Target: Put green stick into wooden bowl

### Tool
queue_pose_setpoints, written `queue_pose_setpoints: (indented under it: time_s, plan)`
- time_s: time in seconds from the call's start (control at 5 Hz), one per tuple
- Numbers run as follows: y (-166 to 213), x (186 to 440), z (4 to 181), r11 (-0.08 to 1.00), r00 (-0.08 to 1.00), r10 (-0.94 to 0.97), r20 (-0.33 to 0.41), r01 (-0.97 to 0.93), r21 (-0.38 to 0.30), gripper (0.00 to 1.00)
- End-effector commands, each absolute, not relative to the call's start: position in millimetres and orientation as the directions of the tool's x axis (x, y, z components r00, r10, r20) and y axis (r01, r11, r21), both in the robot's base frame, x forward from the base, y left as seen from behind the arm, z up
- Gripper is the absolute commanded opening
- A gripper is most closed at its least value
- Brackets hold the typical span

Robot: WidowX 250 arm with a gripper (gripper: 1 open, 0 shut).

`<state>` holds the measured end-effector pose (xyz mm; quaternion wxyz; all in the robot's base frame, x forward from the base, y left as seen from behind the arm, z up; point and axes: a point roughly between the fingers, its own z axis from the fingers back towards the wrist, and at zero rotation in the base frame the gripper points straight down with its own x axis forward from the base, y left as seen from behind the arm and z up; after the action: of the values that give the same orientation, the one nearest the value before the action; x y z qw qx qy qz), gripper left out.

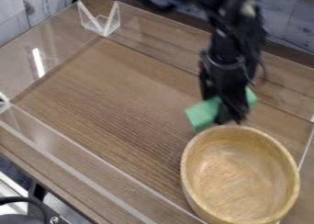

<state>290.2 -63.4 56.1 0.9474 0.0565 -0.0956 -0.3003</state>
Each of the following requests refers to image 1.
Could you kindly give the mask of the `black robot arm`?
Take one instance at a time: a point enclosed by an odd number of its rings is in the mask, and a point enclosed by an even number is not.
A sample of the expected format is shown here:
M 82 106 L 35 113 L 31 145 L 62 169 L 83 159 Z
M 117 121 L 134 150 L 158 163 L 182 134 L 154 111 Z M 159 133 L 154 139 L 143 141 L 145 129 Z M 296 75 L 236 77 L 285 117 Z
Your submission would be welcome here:
M 177 7 L 195 5 L 213 28 L 210 47 L 201 51 L 199 85 L 202 99 L 220 98 L 214 122 L 242 122 L 250 105 L 248 87 L 262 68 L 262 44 L 266 40 L 260 0 L 139 0 L 151 10 L 170 13 Z

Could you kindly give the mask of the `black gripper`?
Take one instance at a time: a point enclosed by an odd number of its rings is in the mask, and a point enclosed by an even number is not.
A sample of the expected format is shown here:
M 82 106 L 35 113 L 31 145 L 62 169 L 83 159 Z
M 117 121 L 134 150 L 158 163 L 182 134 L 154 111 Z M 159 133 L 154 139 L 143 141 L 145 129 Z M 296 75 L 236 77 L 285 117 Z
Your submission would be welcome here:
M 224 125 L 230 121 L 241 124 L 248 118 L 249 103 L 246 87 L 254 82 L 258 66 L 262 67 L 264 76 L 268 69 L 262 61 L 262 52 L 253 49 L 248 54 L 240 55 L 232 63 L 221 62 L 209 50 L 201 51 L 199 85 L 202 99 L 220 96 L 216 123 Z

